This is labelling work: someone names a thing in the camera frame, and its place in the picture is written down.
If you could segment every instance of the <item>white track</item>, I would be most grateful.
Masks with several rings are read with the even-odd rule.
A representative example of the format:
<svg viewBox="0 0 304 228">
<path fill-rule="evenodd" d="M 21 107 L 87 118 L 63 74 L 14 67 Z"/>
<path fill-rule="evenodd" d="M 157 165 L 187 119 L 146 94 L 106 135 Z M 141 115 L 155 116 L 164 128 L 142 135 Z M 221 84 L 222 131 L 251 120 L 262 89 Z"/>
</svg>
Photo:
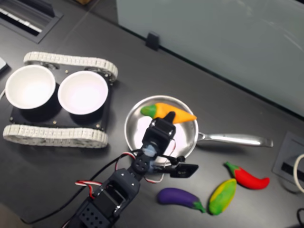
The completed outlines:
<svg viewBox="0 0 304 228">
<path fill-rule="evenodd" d="M 83 66 L 88 70 L 102 72 L 111 82 L 117 79 L 117 67 L 104 59 L 57 55 L 46 52 L 29 52 L 25 55 L 24 64 L 39 64 L 48 68 L 59 68 L 59 65 Z M 64 146 L 103 148 L 108 144 L 108 136 L 100 130 L 90 128 L 48 128 L 12 124 L 4 128 L 3 138 L 25 145 Z"/>
</svg>

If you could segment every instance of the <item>dark gray table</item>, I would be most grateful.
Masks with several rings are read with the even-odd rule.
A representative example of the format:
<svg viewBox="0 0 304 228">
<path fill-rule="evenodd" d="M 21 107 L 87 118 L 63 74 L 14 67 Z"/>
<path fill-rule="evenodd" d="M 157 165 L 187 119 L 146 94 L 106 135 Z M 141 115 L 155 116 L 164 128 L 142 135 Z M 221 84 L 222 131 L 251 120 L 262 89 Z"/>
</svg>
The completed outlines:
<svg viewBox="0 0 304 228">
<path fill-rule="evenodd" d="M 1 76 L 0 90 L 12 71 L 22 66 L 23 57 L 29 51 L 106 58 L 119 68 L 108 127 L 110 145 L 103 150 L 32 147 L 0 138 L 1 202 L 27 220 L 61 206 L 78 190 L 75 180 L 90 178 L 127 150 L 123 124 L 131 107 L 151 95 L 171 95 L 193 110 L 202 132 L 271 137 L 275 146 L 271 149 L 222 144 L 197 147 L 187 162 L 198 164 L 199 170 L 185 180 L 165 177 L 162 183 L 155 185 L 142 181 L 138 197 L 124 211 L 117 227 L 297 227 L 295 212 L 304 206 L 303 195 L 286 191 L 271 170 L 286 132 L 304 137 L 302 121 L 167 53 L 146 48 L 143 41 L 89 13 L 93 4 L 83 9 L 68 0 L 58 0 L 54 1 L 54 6 L 64 17 L 39 45 L 0 26 L 0 55 L 12 67 Z M 66 76 L 66 69 L 75 71 L 71 67 L 55 71 L 58 83 Z M 6 98 L 0 101 L 0 131 L 9 124 L 11 109 Z M 196 194 L 206 205 L 216 186 L 229 178 L 222 166 L 226 161 L 258 177 L 269 176 L 268 188 L 252 191 L 238 186 L 227 211 L 216 217 L 155 202 L 159 190 L 177 187 Z M 105 180 L 113 170 L 108 169 L 97 179 Z M 60 227 L 86 195 L 84 192 L 68 208 L 35 227 Z"/>
</svg>

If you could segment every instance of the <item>white ceramic bowl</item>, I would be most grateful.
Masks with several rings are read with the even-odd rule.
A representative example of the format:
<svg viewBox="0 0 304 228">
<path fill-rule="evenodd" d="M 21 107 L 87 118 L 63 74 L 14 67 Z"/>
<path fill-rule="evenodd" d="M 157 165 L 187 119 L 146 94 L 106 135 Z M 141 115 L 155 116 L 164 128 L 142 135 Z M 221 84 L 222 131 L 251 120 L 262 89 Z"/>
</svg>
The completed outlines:
<svg viewBox="0 0 304 228">
<path fill-rule="evenodd" d="M 49 69 L 29 65 L 11 74 L 5 85 L 5 94 L 13 106 L 32 109 L 45 104 L 54 93 L 55 87 L 55 78 Z"/>
<path fill-rule="evenodd" d="M 96 111 L 108 97 L 105 79 L 92 71 L 78 71 L 60 85 L 58 99 L 69 113 L 85 115 Z"/>
</svg>

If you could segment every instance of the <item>stainless steel pan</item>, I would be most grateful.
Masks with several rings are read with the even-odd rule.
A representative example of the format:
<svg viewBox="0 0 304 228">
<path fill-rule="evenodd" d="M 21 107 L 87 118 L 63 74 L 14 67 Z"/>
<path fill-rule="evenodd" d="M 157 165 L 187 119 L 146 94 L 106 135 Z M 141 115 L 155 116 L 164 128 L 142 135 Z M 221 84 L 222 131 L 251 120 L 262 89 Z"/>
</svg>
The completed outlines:
<svg viewBox="0 0 304 228">
<path fill-rule="evenodd" d="M 157 102 L 164 102 L 177 108 L 185 110 L 188 113 L 193 112 L 182 101 L 170 96 L 151 96 L 138 102 L 129 112 L 124 124 L 124 136 L 130 150 L 139 149 L 142 146 L 143 135 L 151 122 L 151 118 L 143 116 L 140 109 Z M 272 147 L 272 140 L 246 134 L 204 134 L 199 132 L 197 121 L 189 121 L 176 124 L 176 134 L 174 140 L 176 148 L 171 156 L 188 157 L 193 151 L 198 141 L 217 141 L 223 143 L 234 143 L 248 146 Z M 174 147 L 174 141 L 168 146 L 165 155 L 169 155 Z M 163 166 L 165 158 L 158 158 L 155 163 Z"/>
</svg>

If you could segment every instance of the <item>toy red pepper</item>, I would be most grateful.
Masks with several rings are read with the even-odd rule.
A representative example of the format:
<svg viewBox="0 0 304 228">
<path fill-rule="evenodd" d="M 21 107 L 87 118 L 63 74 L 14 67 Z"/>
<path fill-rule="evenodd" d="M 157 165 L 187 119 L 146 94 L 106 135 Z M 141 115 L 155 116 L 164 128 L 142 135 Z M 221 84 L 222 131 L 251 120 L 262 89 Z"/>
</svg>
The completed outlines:
<svg viewBox="0 0 304 228">
<path fill-rule="evenodd" d="M 259 179 L 252 176 L 241 167 L 232 165 L 229 162 L 226 162 L 225 165 L 230 169 L 233 177 L 237 180 L 237 182 L 246 188 L 254 190 L 264 189 L 269 184 L 269 177 Z"/>
</svg>

